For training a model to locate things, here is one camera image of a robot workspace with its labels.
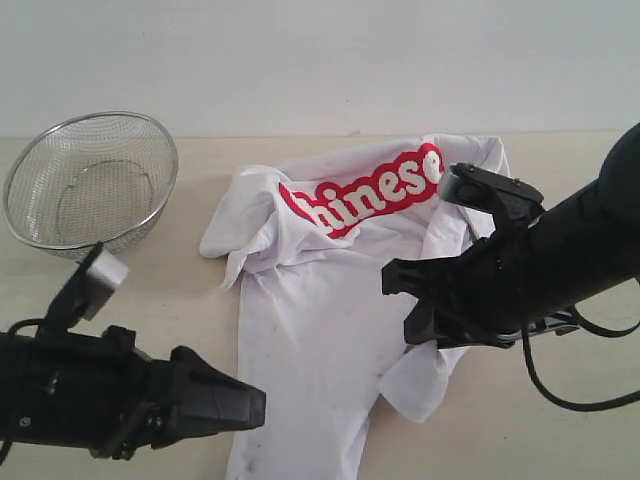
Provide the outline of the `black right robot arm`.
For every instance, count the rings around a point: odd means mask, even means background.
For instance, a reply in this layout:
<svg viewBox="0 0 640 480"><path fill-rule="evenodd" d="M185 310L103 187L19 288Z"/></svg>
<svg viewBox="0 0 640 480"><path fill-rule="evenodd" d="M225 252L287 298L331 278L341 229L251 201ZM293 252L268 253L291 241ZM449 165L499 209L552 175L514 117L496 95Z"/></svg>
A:
<svg viewBox="0 0 640 480"><path fill-rule="evenodd" d="M451 204L492 216L495 229L462 254L395 259L386 295L417 303L409 344L511 347L536 333L577 327L572 307L639 273L639 132L627 131L599 176L551 209L532 186L469 163L452 165L438 189Z"/></svg>

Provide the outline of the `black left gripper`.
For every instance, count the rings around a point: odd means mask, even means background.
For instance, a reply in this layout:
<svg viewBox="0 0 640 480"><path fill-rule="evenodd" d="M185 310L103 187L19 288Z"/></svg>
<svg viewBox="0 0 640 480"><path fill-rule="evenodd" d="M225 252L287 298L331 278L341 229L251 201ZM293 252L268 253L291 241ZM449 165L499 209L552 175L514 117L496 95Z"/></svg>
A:
<svg viewBox="0 0 640 480"><path fill-rule="evenodd" d="M1 336L1 454L16 443L85 449L128 460L176 435L259 428L266 393L179 346L170 361L135 348L135 334Z"/></svg>

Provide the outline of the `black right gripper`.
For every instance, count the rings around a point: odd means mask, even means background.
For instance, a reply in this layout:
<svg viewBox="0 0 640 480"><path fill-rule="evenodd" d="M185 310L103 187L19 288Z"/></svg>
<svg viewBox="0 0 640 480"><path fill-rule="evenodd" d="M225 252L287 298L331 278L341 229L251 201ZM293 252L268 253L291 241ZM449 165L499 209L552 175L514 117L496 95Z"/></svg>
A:
<svg viewBox="0 0 640 480"><path fill-rule="evenodd" d="M555 313L554 281L553 234L492 236L458 256L396 258L381 269L383 295L420 299L404 320L405 342L444 349L510 347L523 324Z"/></svg>

